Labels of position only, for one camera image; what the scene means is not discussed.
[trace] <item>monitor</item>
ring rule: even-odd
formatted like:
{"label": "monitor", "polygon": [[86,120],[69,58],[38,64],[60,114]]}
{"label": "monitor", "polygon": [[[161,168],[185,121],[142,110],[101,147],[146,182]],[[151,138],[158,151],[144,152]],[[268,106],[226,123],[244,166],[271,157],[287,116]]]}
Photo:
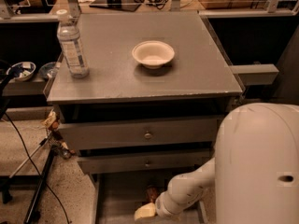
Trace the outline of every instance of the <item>monitor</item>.
{"label": "monitor", "polygon": [[90,7],[109,8],[123,11],[136,11],[140,6],[135,0],[94,0]]}

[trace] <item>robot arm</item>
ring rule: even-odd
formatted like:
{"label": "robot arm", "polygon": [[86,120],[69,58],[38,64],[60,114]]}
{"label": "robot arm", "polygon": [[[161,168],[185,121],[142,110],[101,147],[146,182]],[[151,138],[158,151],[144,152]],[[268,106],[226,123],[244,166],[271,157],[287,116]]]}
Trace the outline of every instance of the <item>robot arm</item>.
{"label": "robot arm", "polygon": [[175,217],[215,179],[218,224],[299,223],[299,106],[240,106],[222,122],[215,147],[215,159],[169,182],[158,216]]}
{"label": "robot arm", "polygon": [[168,189],[156,200],[156,211],[160,217],[173,218],[198,201],[204,188],[214,185],[215,159],[194,172],[176,175],[168,183]]}

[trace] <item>bottle cap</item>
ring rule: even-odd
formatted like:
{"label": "bottle cap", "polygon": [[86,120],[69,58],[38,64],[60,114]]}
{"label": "bottle cap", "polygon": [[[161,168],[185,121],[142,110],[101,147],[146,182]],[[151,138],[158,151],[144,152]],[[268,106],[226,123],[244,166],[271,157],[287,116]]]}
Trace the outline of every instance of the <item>bottle cap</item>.
{"label": "bottle cap", "polygon": [[56,12],[59,21],[67,21],[68,20],[68,11],[65,9],[58,10]]}

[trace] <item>drawer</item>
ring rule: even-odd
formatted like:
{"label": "drawer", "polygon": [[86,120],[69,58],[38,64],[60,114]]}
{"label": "drawer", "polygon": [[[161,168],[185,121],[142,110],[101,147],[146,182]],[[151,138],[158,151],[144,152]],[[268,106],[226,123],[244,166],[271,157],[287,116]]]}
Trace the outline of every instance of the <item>drawer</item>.
{"label": "drawer", "polygon": [[195,164],[202,165],[209,159],[210,150],[205,148],[188,151],[181,150],[78,158],[78,164],[83,173],[93,175],[138,170],[193,167]]}
{"label": "drawer", "polygon": [[74,150],[215,141],[217,117],[142,119],[61,124],[60,132]]}
{"label": "drawer", "polygon": [[192,168],[132,171],[98,176],[98,205],[94,223],[147,223],[147,224],[200,224],[203,220],[203,204],[193,205],[179,215],[179,221],[153,217],[134,222],[135,210],[146,199],[148,185],[157,187],[160,193],[166,191],[169,180],[178,174],[191,172]]}

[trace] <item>bottle label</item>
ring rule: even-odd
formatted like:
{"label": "bottle label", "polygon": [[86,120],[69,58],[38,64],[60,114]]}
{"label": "bottle label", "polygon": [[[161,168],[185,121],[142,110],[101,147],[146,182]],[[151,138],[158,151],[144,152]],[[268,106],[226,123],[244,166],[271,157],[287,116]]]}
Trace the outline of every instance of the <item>bottle label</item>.
{"label": "bottle label", "polygon": [[82,74],[87,69],[87,64],[83,57],[82,44],[80,39],[61,42],[64,56],[67,60],[70,72]]}

